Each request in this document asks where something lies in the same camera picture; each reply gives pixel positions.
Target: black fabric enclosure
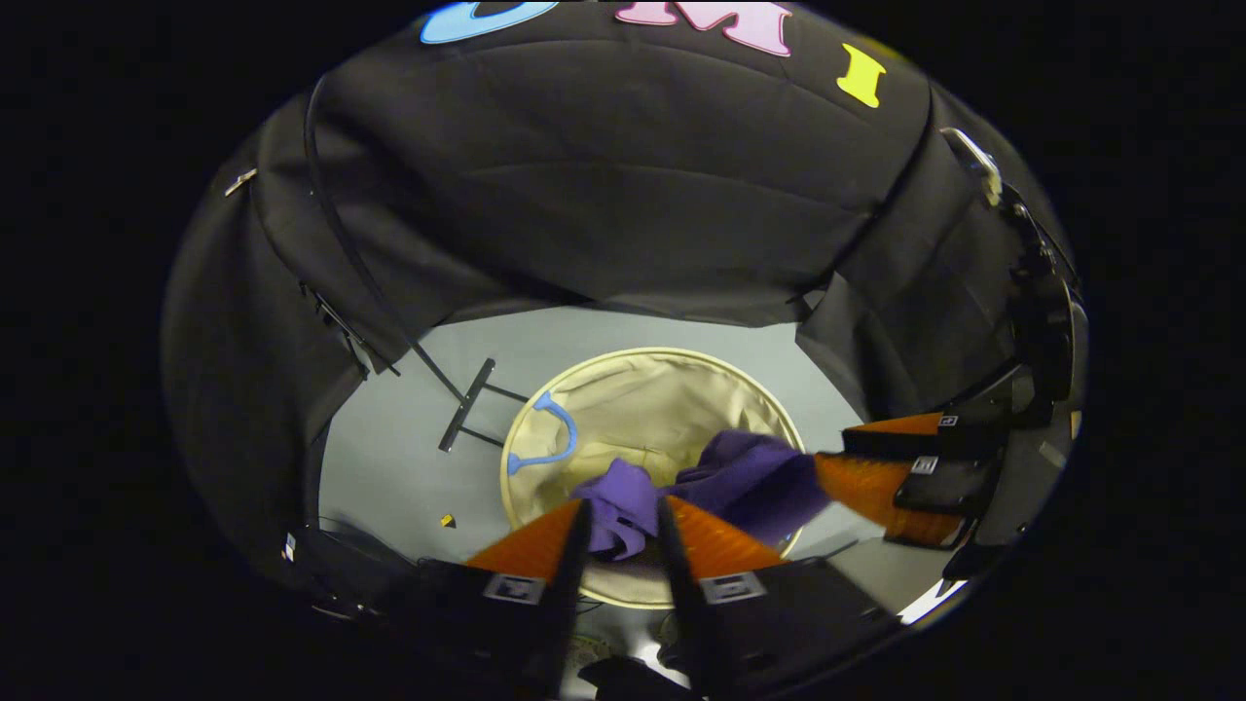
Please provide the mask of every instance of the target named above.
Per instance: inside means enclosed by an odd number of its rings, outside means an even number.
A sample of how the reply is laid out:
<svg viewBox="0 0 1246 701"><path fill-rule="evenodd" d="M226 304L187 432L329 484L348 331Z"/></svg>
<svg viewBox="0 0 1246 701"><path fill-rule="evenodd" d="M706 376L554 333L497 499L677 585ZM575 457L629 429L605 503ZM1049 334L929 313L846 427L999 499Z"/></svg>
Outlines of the black fabric enclosure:
<svg viewBox="0 0 1246 701"><path fill-rule="evenodd" d="M1006 367L1020 242L939 129L991 153L1068 252L1042 187L917 67L780 5L790 56L724 35L733 20L645 26L618 20L625 5L561 2L445 44L420 41L422 17L333 70L314 125L328 194L406 334L567 304L797 321L794 341L866 421L933 410ZM885 68L876 107L839 85L845 45ZM407 350L313 194L309 95L209 184L161 339L196 487L259 573L300 589L280 548L314 520L318 451L365 380L314 295L379 371Z"/></svg>

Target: black metal stand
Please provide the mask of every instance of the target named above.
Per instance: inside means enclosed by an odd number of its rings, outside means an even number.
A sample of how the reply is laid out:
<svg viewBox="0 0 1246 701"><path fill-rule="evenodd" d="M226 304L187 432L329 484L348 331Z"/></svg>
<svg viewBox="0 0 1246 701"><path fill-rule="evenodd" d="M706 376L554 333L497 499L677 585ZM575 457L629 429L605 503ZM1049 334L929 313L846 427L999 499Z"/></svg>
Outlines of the black metal stand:
<svg viewBox="0 0 1246 701"><path fill-rule="evenodd" d="M493 369L497 367L497 364L492 359L486 360L485 365L480 367L480 372L476 374L476 380L471 381L471 387L467 388L467 393L459 395L459 391L454 390L454 386L450 385L449 380L445 380L445 375L441 372L441 369L437 367L437 365L432 361L432 359L427 354L420 355L420 359L424 361L426 366L429 366L429 370L431 370L435 376L442 379L442 383L446 385L446 387L451 388L454 396L459 398L459 410L455 412L454 418L450 420L450 426L446 427L446 433L442 435L441 443L437 446L437 449L449 453L450 449L454 448L455 440L459 438L460 432L466 433L472 438L478 438L485 443L492 443L493 446L501 448L502 447L501 441L492 438L490 436L485 436L477 431L472 431L464 426L464 422L467 421L467 415L471 413L472 407L476 406L476 400L480 397L480 393L482 391L487 390L496 395L510 397L516 402L527 403L528 401L527 397L511 392L508 390L502 390L501 387L496 387L488 383L488 376L493 372Z"/></svg>

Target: foam letter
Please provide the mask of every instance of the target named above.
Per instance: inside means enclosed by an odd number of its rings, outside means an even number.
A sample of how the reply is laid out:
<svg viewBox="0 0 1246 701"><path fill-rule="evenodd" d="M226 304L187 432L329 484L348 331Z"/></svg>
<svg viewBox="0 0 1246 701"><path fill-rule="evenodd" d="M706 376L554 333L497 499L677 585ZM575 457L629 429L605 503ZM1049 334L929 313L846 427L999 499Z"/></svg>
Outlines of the foam letter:
<svg viewBox="0 0 1246 701"><path fill-rule="evenodd" d="M488 15L487 17L476 16L477 5L480 2L455 2L432 12L429 16L429 21L424 24L424 31L420 32L420 41L424 44L446 44L449 41L471 39L472 36L480 36L526 22L537 15L548 12L557 2L522 2L505 12Z"/></svg>
<svg viewBox="0 0 1246 701"><path fill-rule="evenodd" d="M875 91L878 88L878 76L887 72L887 68L862 54L856 46L845 44L844 49L849 52L849 72L836 80L835 85L866 105L877 107L878 96L875 95Z"/></svg>
<svg viewBox="0 0 1246 701"><path fill-rule="evenodd" d="M669 2L633 2L614 16L639 25L673 25L679 20L667 5ZM791 12L774 2L675 2L675 6L698 31L735 16L735 22L723 30L728 39L775 56L791 56L791 49L782 42L782 20Z"/></svg>

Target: metal clip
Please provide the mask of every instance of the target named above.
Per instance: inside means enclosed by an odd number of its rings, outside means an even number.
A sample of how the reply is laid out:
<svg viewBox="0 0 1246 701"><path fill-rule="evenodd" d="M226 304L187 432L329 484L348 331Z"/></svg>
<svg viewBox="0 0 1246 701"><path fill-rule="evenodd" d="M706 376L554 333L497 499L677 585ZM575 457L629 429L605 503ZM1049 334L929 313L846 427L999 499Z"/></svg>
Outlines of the metal clip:
<svg viewBox="0 0 1246 701"><path fill-rule="evenodd" d="M234 192L237 192L238 188L243 186L243 183L245 183L248 179L255 177L255 173L258 173L258 172L259 172L258 168L252 168L252 169L242 173L240 176L238 176L238 179L235 179L233 184L231 184L228 188L226 188L226 197L229 197L231 194L233 194Z"/></svg>
<svg viewBox="0 0 1246 701"><path fill-rule="evenodd" d="M350 324L348 324L346 320L343 319L338 314L338 311L334 310L334 308L329 305L328 301L325 301L324 296L320 296L319 291L316 291L316 290L313 289L312 290L312 295L315 298L315 311L316 311L316 314L319 314L321 310L324 310L324 313L329 314L329 318L331 318L339 326L341 326L341 330L346 334L346 337L353 337L355 340L355 342L358 342L360 345L368 345L368 341L364 340L364 337L361 335L359 335L355 331L355 329L350 327Z"/></svg>
<svg viewBox="0 0 1246 701"><path fill-rule="evenodd" d="M938 129L952 147L952 152L968 166L969 171L982 176L982 193L987 197L987 203L998 207L1003 193L1003 178L999 177L999 166L989 153L983 151L972 138L958 128L944 127Z"/></svg>

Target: white tag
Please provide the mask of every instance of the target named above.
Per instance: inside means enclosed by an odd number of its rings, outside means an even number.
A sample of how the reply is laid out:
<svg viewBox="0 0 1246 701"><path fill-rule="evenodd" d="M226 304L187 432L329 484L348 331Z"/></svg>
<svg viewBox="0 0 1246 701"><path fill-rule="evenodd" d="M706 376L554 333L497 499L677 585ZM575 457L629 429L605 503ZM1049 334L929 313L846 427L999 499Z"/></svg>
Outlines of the white tag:
<svg viewBox="0 0 1246 701"><path fill-rule="evenodd" d="M934 474L934 466L938 464L937 456L922 456L913 461L913 469L908 471L915 476Z"/></svg>
<svg viewBox="0 0 1246 701"><path fill-rule="evenodd" d="M485 596L512 604L537 605L545 593L545 580L531 576L493 575L485 588Z"/></svg>
<svg viewBox="0 0 1246 701"><path fill-rule="evenodd" d="M764 596L766 593L766 588L761 586L758 575L753 573L705 578L700 580L700 585L709 604L730 604Z"/></svg>

